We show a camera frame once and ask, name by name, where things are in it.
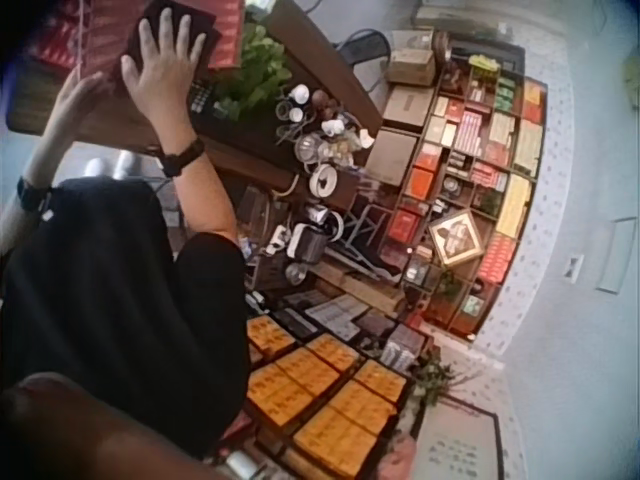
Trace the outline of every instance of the electrical outlet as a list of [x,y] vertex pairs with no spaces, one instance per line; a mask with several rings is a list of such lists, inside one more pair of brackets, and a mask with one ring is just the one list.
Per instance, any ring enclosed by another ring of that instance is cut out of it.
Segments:
[[575,284],[578,281],[580,275],[580,269],[582,268],[582,262],[584,262],[584,255],[581,253],[574,253],[569,257],[567,266],[563,270],[562,278],[571,284]]

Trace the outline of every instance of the picture frame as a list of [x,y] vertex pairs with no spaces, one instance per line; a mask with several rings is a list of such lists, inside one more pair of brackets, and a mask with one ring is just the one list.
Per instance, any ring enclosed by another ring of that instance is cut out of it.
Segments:
[[484,254],[480,233],[469,209],[443,217],[429,225],[435,250],[446,267],[453,267]]

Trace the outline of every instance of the brown box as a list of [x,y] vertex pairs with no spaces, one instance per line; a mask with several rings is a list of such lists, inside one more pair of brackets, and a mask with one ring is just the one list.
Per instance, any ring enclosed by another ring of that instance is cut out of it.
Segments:
[[416,143],[414,137],[381,130],[365,167],[367,175],[389,185],[400,185]]
[[402,48],[391,52],[387,80],[430,87],[436,76],[436,61],[431,50]]
[[433,94],[433,88],[396,85],[391,91],[383,117],[390,122],[423,127]]
[[414,48],[416,50],[431,50],[433,43],[433,29],[431,30],[394,30],[391,32],[391,47],[393,50]]

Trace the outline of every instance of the watch strap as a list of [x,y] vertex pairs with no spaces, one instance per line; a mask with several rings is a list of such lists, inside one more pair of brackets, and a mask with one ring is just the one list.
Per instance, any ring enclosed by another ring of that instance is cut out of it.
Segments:
[[182,170],[204,153],[204,143],[197,138],[179,155],[164,155],[160,152],[158,159],[162,165],[162,171],[168,178],[178,177]]
[[18,179],[18,201],[20,202],[20,207],[26,212],[37,212],[40,210],[50,191],[51,189],[49,187],[34,187],[23,177]]

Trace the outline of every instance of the dark cloth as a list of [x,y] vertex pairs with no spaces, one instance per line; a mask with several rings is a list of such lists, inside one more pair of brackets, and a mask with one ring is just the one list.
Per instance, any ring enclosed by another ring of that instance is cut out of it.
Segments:
[[58,372],[204,455],[247,390],[240,250],[198,234],[174,262],[143,182],[67,181],[49,209],[4,272],[3,389]]

